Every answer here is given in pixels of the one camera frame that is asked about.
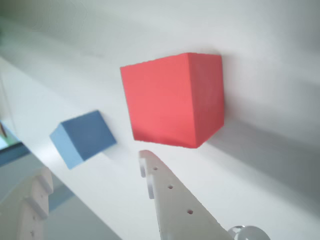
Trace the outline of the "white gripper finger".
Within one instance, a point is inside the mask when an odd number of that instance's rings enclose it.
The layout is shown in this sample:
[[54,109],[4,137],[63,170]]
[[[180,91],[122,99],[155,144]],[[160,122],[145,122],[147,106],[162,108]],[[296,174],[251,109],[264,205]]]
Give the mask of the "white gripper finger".
[[38,169],[13,187],[0,201],[2,240],[42,240],[49,216],[49,195],[54,192],[52,173]]
[[162,240],[231,240],[231,235],[153,152],[139,152]]

